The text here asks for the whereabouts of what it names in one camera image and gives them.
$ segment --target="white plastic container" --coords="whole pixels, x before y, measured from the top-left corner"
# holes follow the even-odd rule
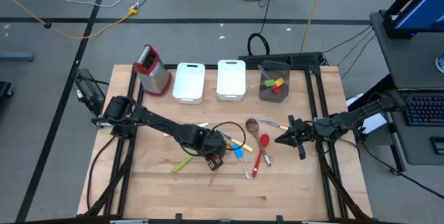
[[[202,103],[205,65],[180,63],[176,70],[173,96],[179,103]]]
[[[245,62],[219,60],[217,62],[217,96],[225,101],[240,101],[246,91]]]

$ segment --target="gray floor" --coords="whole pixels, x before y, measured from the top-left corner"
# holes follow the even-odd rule
[[[92,10],[91,6],[61,0],[19,1],[43,17],[88,18]],[[272,0],[269,18],[306,19],[313,1]],[[385,9],[392,2],[320,0],[315,18],[368,19],[370,12]],[[119,18],[132,4],[132,0],[127,0],[114,8],[101,8],[98,17]],[[9,0],[0,0],[0,8],[7,8],[0,12],[0,17],[28,17]],[[148,0],[136,18],[257,19],[263,14],[264,8],[259,8],[256,3],[238,0]],[[3,110],[0,122],[0,223],[5,223],[14,221],[17,216],[80,41],[60,37],[36,23],[0,22],[1,50],[32,51],[36,55],[35,62],[0,63],[0,80],[11,81],[15,88],[15,95]],[[86,24],[79,23],[54,25],[74,35],[82,35],[86,27]],[[95,24],[93,32],[105,25]],[[221,58],[235,59],[246,55],[246,40],[259,28],[259,24],[121,24],[88,42],[80,66],[89,69],[96,79],[108,80],[114,64],[131,64],[146,43],[155,46],[165,63],[214,64]],[[364,28],[312,25],[304,51],[326,50]],[[267,24],[263,35],[271,45],[271,53],[298,52],[304,29],[305,26],[300,24]],[[359,39],[328,53],[330,64],[337,64]],[[254,53],[263,51],[260,43],[253,42]],[[355,49],[342,63],[342,74],[359,51],[360,48]],[[366,91],[387,73],[379,45],[373,40],[343,80],[346,96]],[[76,214],[96,132],[89,123],[91,116],[71,92],[31,205],[29,221]],[[372,140],[375,143],[387,138],[386,133],[372,136],[368,147],[383,160],[393,163],[387,146],[372,145]],[[438,223],[444,218],[442,200],[391,175],[365,152],[361,154],[376,217],[406,223]],[[407,175],[444,193],[444,167],[408,166],[407,171]]]

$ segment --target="wooden tabletop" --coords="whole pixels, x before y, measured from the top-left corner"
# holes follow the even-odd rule
[[[130,65],[116,65],[112,73],[107,95],[107,104],[112,96],[126,95],[130,80]],[[325,97],[329,113],[346,111],[344,93],[337,67],[321,67]],[[287,116],[311,120],[307,84],[303,71],[291,71],[289,95],[282,103],[261,101],[259,87],[248,88],[242,101],[220,101],[216,95],[217,70],[207,69],[203,102],[200,105],[179,104],[172,97],[173,86],[162,97],[144,95],[143,105],[149,110],[179,123],[210,123],[212,128],[224,121],[234,121],[241,126],[249,118],[267,119],[288,125]],[[246,84],[257,84],[260,72],[248,70]],[[316,79],[312,76],[316,99]],[[136,82],[137,96],[139,82]],[[317,100],[318,115],[321,107]],[[235,139],[242,140],[241,131],[234,125],[221,127]],[[111,138],[111,128],[97,133],[92,159]],[[172,137],[149,127],[140,127],[137,133],[133,166],[128,185],[124,218],[168,218],[182,213],[184,219],[233,219],[275,220],[283,215],[286,221],[326,221],[327,210],[321,182],[321,171],[314,144],[304,144],[307,158],[299,160],[297,149],[273,140],[284,131],[259,124],[259,135],[267,133],[270,144],[266,150],[271,157],[271,167],[262,160],[257,177],[247,180],[242,166],[234,154],[227,153],[224,165],[219,169],[212,186],[208,186],[212,172],[202,157],[196,157],[176,174],[171,169],[186,158],[187,154]],[[353,141],[348,133],[344,139]],[[252,153],[244,151],[244,163],[250,172],[259,147],[254,137],[247,133]],[[116,141],[107,148],[94,167],[92,180],[92,203],[102,194],[110,179]],[[336,142],[336,153],[341,170],[342,183],[353,200],[371,216],[366,185],[356,148],[343,141]],[[86,212],[86,185],[80,199],[78,213]],[[332,188],[335,215],[339,216],[337,196]],[[113,212],[116,212],[120,187],[114,197]]]

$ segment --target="yellow cable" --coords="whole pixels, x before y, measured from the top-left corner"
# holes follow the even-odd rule
[[[45,22],[45,21],[43,21],[42,19],[40,19],[39,17],[37,17],[35,14],[33,14],[30,10],[28,10],[28,8],[26,8],[25,6],[23,6],[22,4],[20,4],[20,2],[18,2],[17,0],[12,0],[12,1],[13,1],[16,5],[18,5],[19,7],[21,7],[23,10],[25,10],[25,12],[27,12],[29,15],[31,15],[35,20],[37,20],[37,21],[39,21],[40,23],[46,25],[46,22]],[[85,36],[85,37],[78,37],[78,36],[70,35],[70,34],[64,32],[64,31],[62,31],[62,30],[60,30],[60,29],[58,29],[58,28],[56,28],[56,27],[51,27],[50,29],[53,30],[53,31],[55,31],[55,32],[57,32],[57,33],[59,33],[59,34],[61,34],[61,35],[64,35],[65,37],[70,37],[70,38],[75,39],[75,40],[85,40],[85,39],[89,39],[89,38],[91,38],[91,37],[96,37],[97,35],[101,34],[101,33],[104,32],[104,31],[106,31],[108,28],[110,28],[110,27],[112,27],[112,26],[115,26],[115,25],[117,25],[117,24],[120,24],[121,22],[125,21],[127,18],[129,18],[130,16],[135,15],[135,14],[137,14],[137,10],[134,9],[134,8],[130,8],[130,10],[128,11],[128,14],[127,14],[125,17],[123,17],[122,19],[120,19],[119,21],[117,21],[117,22],[115,22],[115,23],[112,23],[112,24],[110,24],[110,25],[104,27],[103,29],[101,29],[100,31],[98,31],[98,32],[95,33],[95,34],[91,34],[91,35],[89,35],[89,36]]]
[[[304,37],[302,38],[302,44],[300,45],[300,52],[304,49],[305,38],[307,37],[308,29],[310,28],[311,19],[314,16],[314,11],[318,5],[319,0],[314,0],[313,8],[311,10],[310,18],[308,19],[307,27],[305,28]]]

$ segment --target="black keyboard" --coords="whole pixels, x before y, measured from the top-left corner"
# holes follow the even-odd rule
[[[325,62],[321,52],[252,55],[239,57],[238,60],[243,60],[247,67],[257,67],[258,64],[262,64],[265,60],[285,62],[289,64],[292,69],[306,67],[308,65],[322,65]]]
[[[410,126],[444,126],[444,93],[403,94],[404,111]]]

